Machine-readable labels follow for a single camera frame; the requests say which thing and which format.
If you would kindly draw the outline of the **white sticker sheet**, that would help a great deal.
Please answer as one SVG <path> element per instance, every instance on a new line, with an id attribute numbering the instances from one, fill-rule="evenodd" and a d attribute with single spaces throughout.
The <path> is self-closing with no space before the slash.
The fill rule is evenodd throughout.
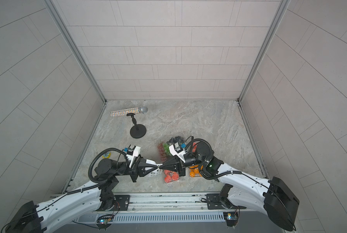
<path id="1" fill-rule="evenodd" d="M 145 171 L 148 172 L 146 177 L 153 177 L 162 173 L 162 170 L 159 168 L 162 165 L 162 163 L 156 163 L 153 160 L 147 159 L 146 164 L 151 165 L 150 167 L 145 168 Z"/>

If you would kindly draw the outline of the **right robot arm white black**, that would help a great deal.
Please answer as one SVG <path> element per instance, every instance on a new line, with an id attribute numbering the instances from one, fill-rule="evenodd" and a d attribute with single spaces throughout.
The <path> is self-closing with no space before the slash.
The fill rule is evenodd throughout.
<path id="1" fill-rule="evenodd" d="M 259 178 L 231 167 L 214 155 L 211 145 L 201 139 L 192 139 L 185 148 L 170 145 L 171 157 L 159 166 L 185 175 L 186 168 L 196 166 L 206 180 L 224 184 L 225 208 L 243 206 L 269 217 L 278 227 L 292 232 L 300 201 L 283 180 Z"/>

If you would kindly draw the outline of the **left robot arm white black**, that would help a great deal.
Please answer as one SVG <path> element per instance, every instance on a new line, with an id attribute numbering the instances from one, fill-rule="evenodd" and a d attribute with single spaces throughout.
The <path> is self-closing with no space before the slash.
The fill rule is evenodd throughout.
<path id="1" fill-rule="evenodd" d="M 110 210 L 117 207 L 112 192 L 117 176 L 127 175 L 136 182 L 158 168 L 155 161 L 140 155 L 140 147 L 107 148 L 90 163 L 87 183 L 52 200 L 24 204 L 1 232 L 52 233 L 88 212 Z"/>

